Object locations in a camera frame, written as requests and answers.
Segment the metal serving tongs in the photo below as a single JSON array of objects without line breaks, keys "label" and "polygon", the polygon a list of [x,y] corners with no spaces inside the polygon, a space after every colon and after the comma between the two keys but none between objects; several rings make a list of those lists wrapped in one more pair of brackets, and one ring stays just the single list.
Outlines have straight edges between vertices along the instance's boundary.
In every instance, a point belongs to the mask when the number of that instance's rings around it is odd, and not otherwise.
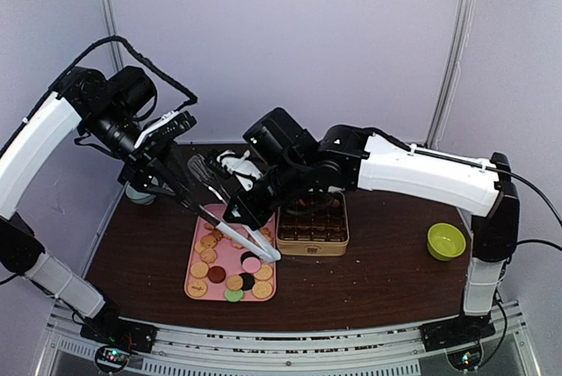
[{"label": "metal serving tongs", "polygon": [[[213,193],[225,207],[228,207],[231,196],[220,182],[218,175],[206,164],[203,155],[195,154],[189,158],[187,168],[206,189]],[[280,252],[271,245],[258,229],[252,229],[249,224],[243,223],[241,215],[236,210],[228,211],[225,209],[223,221],[227,222],[228,226],[241,225],[249,234],[250,240],[256,243],[256,247],[250,250],[266,262],[275,263],[281,259]]]}]

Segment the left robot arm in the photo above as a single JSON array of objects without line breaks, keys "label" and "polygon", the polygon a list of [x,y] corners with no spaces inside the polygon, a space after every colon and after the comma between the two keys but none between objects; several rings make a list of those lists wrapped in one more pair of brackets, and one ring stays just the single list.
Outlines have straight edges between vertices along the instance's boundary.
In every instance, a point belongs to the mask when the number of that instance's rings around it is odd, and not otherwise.
[{"label": "left robot arm", "polygon": [[47,159],[71,133],[94,136],[96,148],[120,160],[122,184],[137,192],[174,199],[191,210],[184,170],[177,161],[177,136],[196,120],[179,108],[141,129],[135,115],[157,95],[143,69],[128,66],[111,78],[96,69],[73,67],[48,89],[19,130],[1,149],[1,264],[69,306],[108,344],[126,337],[118,306],[47,250],[17,209]]}]

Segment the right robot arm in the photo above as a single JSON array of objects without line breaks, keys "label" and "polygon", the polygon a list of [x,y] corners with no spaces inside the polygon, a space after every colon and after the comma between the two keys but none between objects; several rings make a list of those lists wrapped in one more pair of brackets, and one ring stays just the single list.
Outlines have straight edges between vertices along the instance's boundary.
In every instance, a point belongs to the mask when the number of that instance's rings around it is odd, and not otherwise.
[{"label": "right robot arm", "polygon": [[241,189],[224,219],[263,227],[281,206],[306,192],[331,188],[396,192],[463,209],[472,216],[472,253],[463,313],[450,323],[462,343],[484,327],[501,269],[516,248],[520,200],[505,155],[465,158],[406,144],[375,127],[336,125],[317,141],[283,108],[261,117],[243,139],[267,165],[261,172],[248,155],[223,152],[221,170]]}]

